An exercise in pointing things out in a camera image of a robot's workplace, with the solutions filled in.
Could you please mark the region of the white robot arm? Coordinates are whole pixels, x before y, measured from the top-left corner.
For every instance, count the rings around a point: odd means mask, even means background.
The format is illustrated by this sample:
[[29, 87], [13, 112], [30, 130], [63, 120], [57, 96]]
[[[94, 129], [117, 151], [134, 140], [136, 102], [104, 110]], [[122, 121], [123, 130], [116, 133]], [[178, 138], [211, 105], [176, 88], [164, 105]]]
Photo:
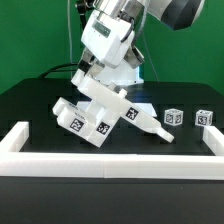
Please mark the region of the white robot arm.
[[190, 27], [205, 0], [93, 0], [83, 30], [84, 50], [76, 74], [108, 85], [141, 83], [144, 56], [136, 47], [146, 17], [151, 15], [172, 30]]

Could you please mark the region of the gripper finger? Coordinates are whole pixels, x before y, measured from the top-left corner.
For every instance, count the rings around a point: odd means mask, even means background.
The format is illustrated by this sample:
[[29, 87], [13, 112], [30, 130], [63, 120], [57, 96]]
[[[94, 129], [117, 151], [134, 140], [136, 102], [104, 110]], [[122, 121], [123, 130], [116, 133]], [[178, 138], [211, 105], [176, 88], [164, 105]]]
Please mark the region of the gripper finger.
[[95, 56], [88, 49], [85, 49], [78, 63], [78, 68], [84, 73], [87, 73], [91, 68], [94, 59]]
[[93, 65], [90, 67], [87, 75], [96, 78], [105, 68], [105, 65], [100, 63], [99, 61], [96, 61], [93, 63]]

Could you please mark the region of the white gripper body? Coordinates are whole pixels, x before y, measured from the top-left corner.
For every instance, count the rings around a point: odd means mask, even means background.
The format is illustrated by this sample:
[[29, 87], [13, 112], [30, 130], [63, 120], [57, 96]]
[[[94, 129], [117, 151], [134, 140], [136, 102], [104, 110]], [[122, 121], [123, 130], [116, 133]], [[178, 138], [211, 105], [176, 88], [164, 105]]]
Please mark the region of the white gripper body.
[[134, 25], [132, 17], [128, 21], [123, 18], [114, 19], [94, 10], [87, 21], [81, 41], [100, 63], [115, 69], [125, 61], [135, 69], [144, 62], [144, 57], [132, 45], [135, 37]]

